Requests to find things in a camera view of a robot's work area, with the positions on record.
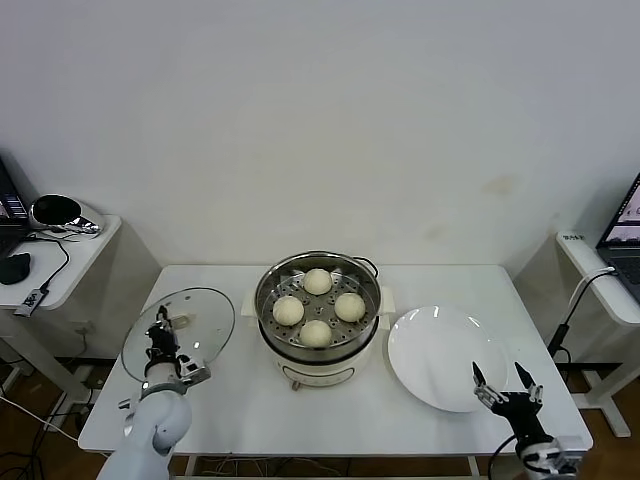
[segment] wire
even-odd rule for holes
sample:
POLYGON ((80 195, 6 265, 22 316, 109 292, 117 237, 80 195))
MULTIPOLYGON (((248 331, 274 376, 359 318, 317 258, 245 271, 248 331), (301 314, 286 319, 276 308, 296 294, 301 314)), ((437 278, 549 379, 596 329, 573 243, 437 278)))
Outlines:
POLYGON ((571 298, 569 299, 569 307, 568 308, 570 308, 571 305, 573 305, 573 300, 576 298, 576 295, 578 294, 578 291, 580 290, 580 287, 585 282, 585 280, 587 280, 588 278, 591 278, 593 275, 596 275, 598 273, 613 272, 614 270, 615 270, 615 268, 613 268, 613 267, 598 268, 596 270, 591 270, 584 277, 582 277, 580 279, 580 281, 578 282, 578 284, 576 285, 576 288, 573 290, 573 293, 571 294, 571 298))
MULTIPOLYGON (((580 300, 582 300, 582 297, 584 296, 586 291, 589 289, 589 286, 598 278, 604 277, 605 275, 617 275, 617 272, 613 267, 608 267, 607 269, 605 269, 605 271, 592 276, 585 283, 582 290, 580 290, 580 294, 576 298, 575 302, 573 302, 573 305, 571 305, 571 302, 569 302, 569 313, 565 316, 564 321, 556 327, 556 331, 553 333, 553 337, 551 338, 551 341, 547 346, 547 351, 549 352, 549 355, 551 355, 552 358, 555 356, 555 354, 558 352, 558 350, 562 346, 562 342, 567 336, 567 333, 569 333, 569 321, 571 320, 571 317, 575 313, 576 308, 578 308, 578 305, 580 304, 580 300)), ((577 287, 576 287, 576 291, 574 291, 574 295, 572 295, 572 298, 575 298, 575 292, 577 292, 577 287)))
POLYGON ((509 445, 511 442, 513 442, 515 440, 516 436, 515 435, 511 435, 509 438, 507 438, 504 442, 502 442, 500 444, 500 446, 496 449, 495 452, 493 452, 493 455, 491 455, 491 458, 489 459, 489 468, 487 470, 487 477, 489 477, 489 480, 493 480, 493 476, 492 476, 492 470, 493 470, 493 462, 496 461, 496 457, 498 456, 498 454, 502 451, 502 449, 504 447, 506 447, 507 445, 509 445))
POLYGON ((0 365, 15 365, 16 363, 20 363, 20 362, 26 362, 26 360, 24 358, 21 358, 20 360, 13 360, 11 362, 5 362, 4 360, 0 360, 0 365))
POLYGON ((559 348, 558 348, 558 350, 562 350, 564 353, 566 353, 566 354, 567 354, 567 365, 568 365, 568 364, 570 364, 570 363, 572 363, 572 360, 571 360, 571 352, 570 352, 569 350, 567 350, 567 349, 566 349, 566 348, 564 348, 564 347, 559 347, 559 348))
POLYGON ((84 355, 87 351, 87 334, 86 332, 82 332, 80 335, 82 335, 82 350, 80 350, 79 353, 75 354, 73 357, 71 357, 69 360, 67 360, 65 363, 63 363, 63 366, 67 366, 70 363, 73 363, 75 360, 77 360, 78 357, 84 355))
POLYGON ((6 470, 0 472, 0 478, 4 477, 7 473, 13 472, 14 470, 22 470, 22 475, 24 475, 24 472, 26 471, 26 467, 11 467, 11 468, 7 468, 6 470))
POLYGON ((536 472, 536 473, 546 473, 547 475, 551 473, 551 470, 549 470, 548 468, 539 468, 539 467, 535 467, 533 465, 531 465, 529 462, 522 462, 522 464, 525 466, 526 469, 531 470, 532 472, 536 472))
POLYGON ((55 243, 55 244, 58 245, 60 250, 62 250, 62 253, 64 253, 65 260, 62 263, 62 265, 60 265, 58 267, 58 269, 55 272, 53 272, 51 274, 51 276, 49 276, 49 278, 47 278, 42 285, 40 285, 40 290, 46 290, 47 288, 49 288, 49 284, 51 283, 51 280, 53 280, 53 278, 58 273, 60 273, 64 267, 66 267, 68 265, 69 261, 71 260, 71 258, 69 257, 69 253, 62 246, 62 243, 59 240, 54 240, 52 238, 41 238, 41 237, 36 237, 36 236, 29 236, 25 240, 30 241, 30 242, 51 242, 51 243, 55 243))
POLYGON ((322 465, 317 460, 313 460, 311 458, 293 458, 292 460, 298 460, 298 461, 301 461, 301 462, 309 462, 312 465, 315 465, 316 468, 319 468, 321 470, 325 470, 327 472, 331 472, 331 473, 335 474, 336 477, 341 477, 342 476, 342 473, 340 473, 335 468, 331 468, 331 467, 327 467, 326 465, 322 465))
POLYGON ((591 277, 589 279, 589 281, 585 284, 584 288, 582 289, 582 291, 580 292, 580 295, 578 295, 578 299, 576 300, 576 302, 573 304, 573 307, 571 308, 571 310, 569 310, 569 314, 567 315, 566 319, 564 322, 562 322, 562 325, 569 325, 569 320, 571 320, 571 317, 573 316, 573 314, 576 311, 576 308, 578 308, 578 304, 580 303, 580 300, 582 300, 582 297, 584 296, 584 294, 586 293, 586 291, 589 289, 589 286, 598 278, 600 277, 604 277, 606 275, 617 275, 615 269, 614 270, 607 270, 606 272, 602 272, 599 273, 598 275, 591 277))
POLYGON ((562 379, 564 380, 564 383, 567 384, 567 382, 569 381, 569 368, 568 366, 572 363, 571 360, 571 352, 569 350, 567 350, 566 348, 564 348, 562 345, 558 347, 558 350, 562 350, 564 353, 567 354, 567 371, 564 377, 562 377, 562 379))
POLYGON ((24 413, 26 413, 27 415, 32 416, 33 418, 35 418, 36 420, 38 420, 40 423, 43 423, 45 425, 48 425, 49 427, 53 428, 54 430, 57 430, 59 433, 61 433, 62 435, 64 435, 65 437, 67 437, 69 440, 73 440, 74 442, 78 443, 78 439, 75 437, 72 437, 71 435, 69 435, 67 432, 65 432, 64 430, 56 427, 54 424, 47 422, 46 420, 41 419, 40 417, 38 417, 37 415, 31 413, 29 410, 27 410, 26 408, 24 408, 22 405, 19 405, 15 402, 12 402, 11 400, 9 400, 6 397, 0 397, 0 400, 9 403, 10 405, 13 405, 14 407, 16 407, 18 410, 23 411, 24 413))

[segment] pot handle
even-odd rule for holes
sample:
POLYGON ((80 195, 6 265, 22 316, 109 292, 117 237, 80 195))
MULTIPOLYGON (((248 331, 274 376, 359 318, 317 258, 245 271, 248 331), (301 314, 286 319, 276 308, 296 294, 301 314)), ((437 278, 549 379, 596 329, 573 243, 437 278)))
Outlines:
POLYGON ((378 272, 378 267, 376 267, 371 260, 369 260, 368 258, 365 258, 365 257, 351 257, 351 258, 353 258, 354 260, 358 260, 360 262, 365 262, 366 264, 368 264, 371 267, 371 269, 373 270, 374 278, 378 278, 378 274, 380 272, 378 272))

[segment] wall stain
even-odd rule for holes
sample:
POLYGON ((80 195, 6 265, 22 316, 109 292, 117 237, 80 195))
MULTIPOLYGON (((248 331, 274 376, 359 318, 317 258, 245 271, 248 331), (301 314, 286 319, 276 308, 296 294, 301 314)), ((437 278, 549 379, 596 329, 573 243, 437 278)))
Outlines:
POLYGON ((513 193, 517 183, 518 177, 516 177, 515 175, 502 175, 485 183, 482 186, 481 191, 482 193, 487 193, 489 195, 506 197, 513 193))
POLYGON ((444 237, 449 231, 449 225, 447 223, 436 223, 427 228, 424 232, 424 239, 427 242, 437 242, 444 237))

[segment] white side table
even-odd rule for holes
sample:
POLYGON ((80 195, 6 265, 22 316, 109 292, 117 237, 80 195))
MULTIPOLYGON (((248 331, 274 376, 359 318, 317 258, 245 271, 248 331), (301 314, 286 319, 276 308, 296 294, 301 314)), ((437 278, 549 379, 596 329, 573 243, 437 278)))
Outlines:
MULTIPOLYGON (((120 217, 106 215, 105 218, 106 227, 98 237, 82 242, 64 242, 64 248, 69 254, 69 263, 53 278, 49 285, 49 294, 38 308, 53 310, 69 298, 95 259, 120 228, 120 217)), ((13 315, 13 311, 27 295, 33 289, 39 288, 62 265, 65 257, 58 246, 51 242, 23 243, 13 252, 13 254, 18 253, 31 254, 31 272, 29 277, 20 283, 0 287, 0 310, 2 310, 0 337, 66 393, 65 398, 68 400, 65 400, 65 405, 56 406, 58 412, 65 413, 73 403, 84 404, 90 400, 90 391, 82 384, 90 368, 78 369, 75 376, 69 373, 24 327, 24 323, 29 319, 13 315)), ((64 416, 58 416, 56 420, 61 423, 64 416)))
MULTIPOLYGON (((593 239, 585 235, 571 231, 559 232, 556 241, 581 275, 607 266, 590 245, 593 239)), ((640 327, 640 305, 617 278, 598 278, 591 284, 591 289, 616 323, 627 328, 640 327)), ((622 334, 608 335, 604 342, 599 343, 600 347, 611 345, 618 341, 621 335, 624 335, 624 331, 622 334)), ((572 395, 577 407, 602 410, 616 437, 630 437, 631 430, 611 397, 640 375, 640 364, 626 362, 604 380, 600 379, 597 372, 591 370, 584 371, 583 375, 591 390, 572 395)))

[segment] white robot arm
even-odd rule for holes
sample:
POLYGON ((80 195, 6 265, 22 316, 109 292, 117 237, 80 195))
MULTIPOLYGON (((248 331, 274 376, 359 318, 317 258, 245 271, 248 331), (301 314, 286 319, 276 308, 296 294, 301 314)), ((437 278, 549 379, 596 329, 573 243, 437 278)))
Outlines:
POLYGON ((119 405, 130 411, 125 436, 98 480, 168 480, 173 449, 191 426, 191 407, 184 395, 188 387, 211 376, 206 366, 177 355, 166 308, 160 307, 156 319, 147 331, 153 342, 146 352, 147 381, 137 404, 125 400, 119 405), (183 366, 189 367, 187 375, 181 375, 183 366))

